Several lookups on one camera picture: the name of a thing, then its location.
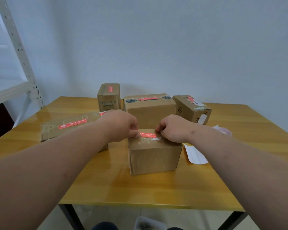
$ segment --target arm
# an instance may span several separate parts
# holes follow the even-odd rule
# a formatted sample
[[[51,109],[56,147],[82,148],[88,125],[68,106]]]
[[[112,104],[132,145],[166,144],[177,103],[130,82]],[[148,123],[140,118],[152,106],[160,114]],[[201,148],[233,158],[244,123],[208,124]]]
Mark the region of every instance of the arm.
[[[110,111],[96,122],[0,159],[0,229],[36,229],[106,143],[136,136],[137,129],[134,116]]]
[[[260,229],[288,229],[288,162],[175,115],[156,131],[196,146]]]

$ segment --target white wall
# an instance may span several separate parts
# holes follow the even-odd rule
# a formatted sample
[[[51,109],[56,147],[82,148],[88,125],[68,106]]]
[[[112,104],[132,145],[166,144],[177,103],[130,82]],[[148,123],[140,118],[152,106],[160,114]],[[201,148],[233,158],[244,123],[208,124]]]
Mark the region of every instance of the white wall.
[[[119,82],[247,104],[288,131],[288,0],[8,3],[46,103]]]

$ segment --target white label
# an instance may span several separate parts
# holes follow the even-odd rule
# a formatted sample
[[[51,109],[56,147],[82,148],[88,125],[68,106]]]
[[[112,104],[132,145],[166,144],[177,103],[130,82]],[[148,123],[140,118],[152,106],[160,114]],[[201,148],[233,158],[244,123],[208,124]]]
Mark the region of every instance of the white label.
[[[201,103],[199,101],[196,101],[194,99],[193,99],[193,104],[198,105],[198,106],[205,106],[205,104],[203,104],[203,103]]]
[[[207,115],[201,115],[200,119],[198,120],[198,124],[204,124],[205,120],[207,118]]]

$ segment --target white shelving unit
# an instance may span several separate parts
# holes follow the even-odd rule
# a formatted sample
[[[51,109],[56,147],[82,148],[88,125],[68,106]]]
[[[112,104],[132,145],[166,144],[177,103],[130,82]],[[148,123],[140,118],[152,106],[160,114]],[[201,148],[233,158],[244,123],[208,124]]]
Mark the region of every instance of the white shelving unit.
[[[27,111],[31,101],[34,101],[40,109],[44,107],[44,103],[6,0],[0,0],[0,27],[7,40],[7,45],[0,45],[0,50],[7,48],[11,50],[17,62],[17,72],[20,75],[19,80],[0,79],[0,103],[27,93],[27,99],[15,121],[15,127]]]

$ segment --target hand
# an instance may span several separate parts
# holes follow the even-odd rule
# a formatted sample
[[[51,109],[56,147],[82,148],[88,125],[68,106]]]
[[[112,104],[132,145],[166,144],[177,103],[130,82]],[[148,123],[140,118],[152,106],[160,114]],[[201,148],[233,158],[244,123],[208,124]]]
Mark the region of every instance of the hand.
[[[137,118],[122,110],[109,110],[97,122],[102,123],[108,143],[136,137],[138,134]]]
[[[196,123],[192,123],[178,115],[169,115],[162,119],[156,127],[157,132],[172,142],[190,143],[195,134]]]

